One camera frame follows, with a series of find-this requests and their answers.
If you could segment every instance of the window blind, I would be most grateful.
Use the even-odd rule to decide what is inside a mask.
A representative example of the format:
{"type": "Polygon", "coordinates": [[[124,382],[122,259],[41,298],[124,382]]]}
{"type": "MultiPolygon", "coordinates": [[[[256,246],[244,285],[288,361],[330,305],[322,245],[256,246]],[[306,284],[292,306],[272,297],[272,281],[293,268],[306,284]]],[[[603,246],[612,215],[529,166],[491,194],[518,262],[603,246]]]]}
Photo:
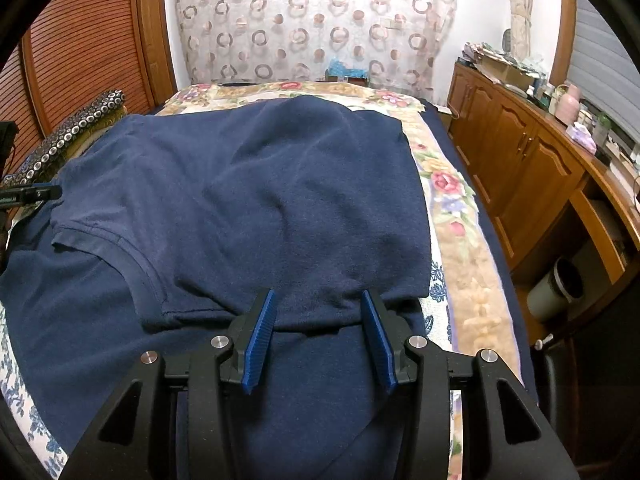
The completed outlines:
{"type": "Polygon", "coordinates": [[[640,143],[640,74],[588,0],[576,1],[574,52],[567,79],[640,143]]]}

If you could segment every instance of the beige curtain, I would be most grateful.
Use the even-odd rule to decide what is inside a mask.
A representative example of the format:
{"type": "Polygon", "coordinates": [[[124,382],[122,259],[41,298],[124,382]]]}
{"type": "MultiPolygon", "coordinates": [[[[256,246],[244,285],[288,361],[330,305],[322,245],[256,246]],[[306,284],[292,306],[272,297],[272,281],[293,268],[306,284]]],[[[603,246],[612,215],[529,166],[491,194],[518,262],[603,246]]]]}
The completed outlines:
{"type": "Polygon", "coordinates": [[[511,55],[522,61],[531,51],[531,9],[533,0],[511,2],[511,55]]]}
{"type": "Polygon", "coordinates": [[[333,59],[431,98],[456,0],[177,0],[193,83],[317,80],[333,59]]]}

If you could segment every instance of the sheer curtain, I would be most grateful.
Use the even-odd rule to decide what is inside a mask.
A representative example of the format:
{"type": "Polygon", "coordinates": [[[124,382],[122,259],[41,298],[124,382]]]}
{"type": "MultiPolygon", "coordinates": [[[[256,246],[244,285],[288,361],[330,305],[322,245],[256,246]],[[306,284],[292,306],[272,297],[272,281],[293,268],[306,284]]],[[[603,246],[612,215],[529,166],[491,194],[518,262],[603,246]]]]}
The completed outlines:
{"type": "Polygon", "coordinates": [[[531,51],[531,10],[533,0],[511,2],[511,55],[522,61],[531,51]]]}
{"type": "Polygon", "coordinates": [[[332,59],[431,98],[456,0],[176,0],[193,83],[317,80],[332,59]]]}

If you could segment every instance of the trash can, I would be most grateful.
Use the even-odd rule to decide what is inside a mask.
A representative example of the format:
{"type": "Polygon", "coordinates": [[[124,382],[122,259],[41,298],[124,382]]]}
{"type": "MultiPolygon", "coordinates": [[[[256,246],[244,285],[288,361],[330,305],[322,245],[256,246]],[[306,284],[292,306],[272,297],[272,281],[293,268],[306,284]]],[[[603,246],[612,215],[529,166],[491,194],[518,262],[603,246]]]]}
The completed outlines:
{"type": "Polygon", "coordinates": [[[531,289],[527,307],[538,321],[556,316],[582,298],[584,285],[578,269],[566,258],[558,258],[549,272],[531,289]]]}

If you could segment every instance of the floral bedspread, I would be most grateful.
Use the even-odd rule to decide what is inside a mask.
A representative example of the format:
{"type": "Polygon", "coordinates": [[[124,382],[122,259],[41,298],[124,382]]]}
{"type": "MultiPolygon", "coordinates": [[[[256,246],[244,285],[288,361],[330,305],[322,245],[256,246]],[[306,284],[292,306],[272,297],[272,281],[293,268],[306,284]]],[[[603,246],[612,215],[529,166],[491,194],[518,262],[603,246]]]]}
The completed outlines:
{"type": "MultiPolygon", "coordinates": [[[[520,378],[511,316],[494,259],[478,224],[473,190],[444,157],[412,97],[347,83],[268,83],[247,87],[194,85],[169,99],[158,115],[237,108],[266,99],[311,94],[351,110],[375,110],[402,122],[420,174],[429,212],[431,285],[420,298],[430,340],[444,350],[473,355],[495,349],[520,378]]],[[[22,380],[0,303],[0,390],[25,439],[52,478],[67,455],[49,433],[22,380]]],[[[462,409],[452,394],[449,480],[462,475],[462,409]]]]}

